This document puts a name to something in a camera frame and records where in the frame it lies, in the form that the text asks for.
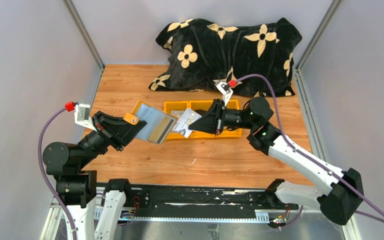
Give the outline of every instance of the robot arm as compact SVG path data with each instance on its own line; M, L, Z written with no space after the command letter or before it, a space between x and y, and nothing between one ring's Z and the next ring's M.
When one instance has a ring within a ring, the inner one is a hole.
M94 230L97 171L81 171L81 169L98 155L105 154L109 146L122 151L147 122L126 121L122 117L110 116L101 111L89 117L89 105L71 104L72 109L75 109L75 123L93 131L77 144L52 142L46 146L42 154L46 174L52 175L56 180L56 192L73 218L77 239L112 240L121 208L131 199L130 183L127 179L111 179L108 182L102 215ZM68 219L65 215L67 237L71 240L72 226Z
M315 184L304 186L277 179L267 188L266 194L284 204L294 203L321 210L332 222L345 225L363 200L333 174L364 194L360 174L352 168L344 171L324 162L295 144L288 136L285 136L286 141L281 131L269 122L272 115L273 111L263 97L251 99L243 110L226 108L223 100L215 99L208 111L189 125L189 129L216 135L221 134L225 127L250 129L247 139L254 149L288 164ZM311 156L330 171L324 170L297 151Z

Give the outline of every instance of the orange box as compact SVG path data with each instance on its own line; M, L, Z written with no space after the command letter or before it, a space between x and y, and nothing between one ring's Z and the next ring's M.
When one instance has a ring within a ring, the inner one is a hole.
M184 111L187 108L190 108L194 111L196 110L204 110L207 111L211 104L213 103L213 100L194 100L194 101L165 101L164 102L164 112L171 114L172 110L176 111ZM239 105L239 101L236 99L232 99L227 103L227 107L229 109L241 109ZM214 139L214 138L239 138L242 136L242 129L236 129L234 131L228 131L226 130L226 127L224 128L223 132L220 135L215 134L209 134L205 132L200 131L193 131L189 139ZM181 134L171 132L168 134L166 139L185 139Z

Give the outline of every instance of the white card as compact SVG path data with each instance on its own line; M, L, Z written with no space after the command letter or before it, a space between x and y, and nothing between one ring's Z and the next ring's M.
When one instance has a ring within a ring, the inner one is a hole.
M179 117L176 124L173 127L172 132L181 134L185 138L189 138L192 130L189 130L189 125L196 120L200 119L201 115L196 113L190 108L186 108L184 113Z

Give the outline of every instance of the cable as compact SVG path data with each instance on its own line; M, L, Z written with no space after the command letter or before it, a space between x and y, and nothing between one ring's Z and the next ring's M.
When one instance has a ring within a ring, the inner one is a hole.
M97 192L96 195L101 195L103 199L105 199L105 194L103 194L102 192Z
M49 125L51 124L51 122L58 116L60 115L62 112L64 112L66 110L65 107L61 108L60 110L58 110L54 115L52 115L49 120L45 123L45 125L43 126L42 128L42 131L40 132L40 135L39 135L39 141L38 141L38 144L37 144L37 156L38 156L38 159L39 159L39 168L40 168L40 172L42 173L42 177L43 177L43 180L45 181L47 187L49 188L50 192L52 193L52 195L56 198L56 200L58 201L59 205L61 206L62 210L64 210L64 213L65 215L67 216L68 218L68 221L70 223L70 227L71 227L71 232L72 232L72 235L73 235L73 240L77 240L77 233L76 233L76 226L74 224L74 221L73 221L73 217L72 215L70 214L70 211L69 209L67 208L67 206L64 204L63 200L60 198L60 196L58 195L57 191L55 191L54 187L52 187L52 184L51 182L49 181L48 179L48 176L46 175L46 172L45 172L45 167L44 167L44 160L43 160L43 157L42 157L42 143L43 143L43 140L44 140L44 135L45 135L45 131L46 129L49 127Z
M139 201L141 200L138 196L135 196L134 198L132 198L133 200L133 208L134 208L134 212L133 212L133 215L125 215L124 217L136 217L136 210L138 210L139 208L139 204L140 202L136 205L136 199L138 199ZM117 224L117 226L120 226L120 227L124 227L124 226L127 226L128 224L130 224L132 221L129 221L129 222L126 222L126 223L120 223L120 224Z
M314 158L312 158L311 156L307 155L305 152L297 149L287 138L286 134L285 134L285 131L282 127L282 122L281 122L281 116L279 114L279 106L278 106L278 102L276 100L276 97L275 97L275 91L273 90L273 87L272 85L270 84L269 80L263 76L263 75L260 75L260 74L249 74L249 75L246 75L246 76L243 76L239 79L236 80L236 83L238 82L241 82L245 79L248 79L248 78L253 78L253 77L256 77L256 78L260 78L262 79L268 86L268 89L270 90L270 93L271 93L271 97L273 98L273 102L274 102L274 108L276 110L276 117L277 117L277 123L279 124L279 129L280 129L280 133L283 137L283 140L293 149L295 150L297 153L301 154L303 157L307 158L308 160L310 160L311 162L313 162L314 164L316 164L317 166L319 166L320 168L322 168L323 170L325 170L326 172L331 172L332 173L332 176L334 176L336 179L338 179L341 183L343 183L347 188L351 189L351 191L353 191L358 197L360 197L363 201L365 201L371 208L373 208L376 212L378 212L380 215L382 215L384 217L384 211L382 211L378 206L376 206L372 201L370 201L367 197L365 197L363 194L361 194L359 191L357 191L357 189L355 189L353 186L351 186L351 184L349 184L347 181L345 181L344 179L342 179L342 177L340 177L339 175L337 175L335 172L331 171L328 167L326 167L325 165L323 165L322 163L318 162L317 160L315 160ZM369 213L366 213L366 212L361 212L361 211L358 211L358 214L361 214L361 215L364 215L366 217L369 217L369 218L372 218L374 220L378 220L382 223L384 223L384 221L381 221L379 217L376 217L374 215L371 215Z
M284 214L278 216L278 218L283 218L285 215L287 215L287 214L289 213L290 209L291 209L291 208L289 207L289 204L287 204L286 211L284 212Z
M286 221L288 221L289 214L291 213L291 208L289 207L289 204L288 204L287 208L288 208L288 211L287 211L287 215L286 215Z
M137 199L137 207L135 210L138 210L139 205L141 204L141 199L138 196L134 196L135 199Z

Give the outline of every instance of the red connector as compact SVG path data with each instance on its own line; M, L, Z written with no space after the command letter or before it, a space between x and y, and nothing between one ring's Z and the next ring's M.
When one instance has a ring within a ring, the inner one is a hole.
M73 111L76 108L76 103L69 101L65 104L65 109L67 109L68 112Z
M231 88L233 88L234 86L236 86L236 81L235 80L230 80L229 82L229 86L231 87Z

